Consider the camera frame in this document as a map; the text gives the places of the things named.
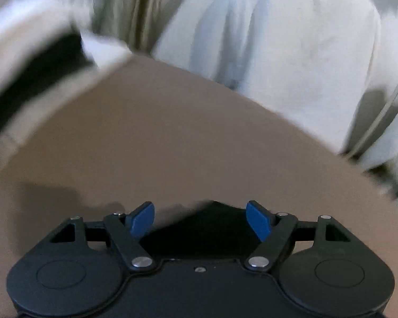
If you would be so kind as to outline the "white hanging sheet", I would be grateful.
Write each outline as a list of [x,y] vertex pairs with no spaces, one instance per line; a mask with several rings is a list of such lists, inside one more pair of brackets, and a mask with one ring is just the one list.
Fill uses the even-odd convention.
[[[184,0],[152,54],[347,153],[398,85],[398,0]],[[397,156],[394,105],[355,158]]]

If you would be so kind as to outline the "black garment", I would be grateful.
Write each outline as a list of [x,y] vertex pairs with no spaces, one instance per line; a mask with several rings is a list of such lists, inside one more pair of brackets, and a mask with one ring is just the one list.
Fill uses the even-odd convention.
[[217,201],[162,208],[139,240],[156,260],[244,260],[260,243],[245,209]]

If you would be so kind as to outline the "white clothes rack pole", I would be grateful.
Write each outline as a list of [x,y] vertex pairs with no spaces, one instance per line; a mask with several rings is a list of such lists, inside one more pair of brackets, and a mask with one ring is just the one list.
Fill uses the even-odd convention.
[[388,112],[394,105],[398,105],[398,85],[395,88],[393,94],[388,99],[387,103],[383,106],[382,110],[378,113],[375,120],[370,124],[368,130],[365,131],[363,136],[354,145],[354,147],[349,150],[345,155],[345,159],[353,159],[362,153],[365,145],[370,141],[370,139],[375,135],[378,126],[383,122],[383,119],[388,116]]

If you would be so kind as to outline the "folded white black clothes stack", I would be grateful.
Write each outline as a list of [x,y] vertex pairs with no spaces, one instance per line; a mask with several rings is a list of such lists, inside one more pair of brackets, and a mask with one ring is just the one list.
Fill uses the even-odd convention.
[[61,107],[133,53],[90,30],[90,10],[67,0],[0,7],[0,170]]

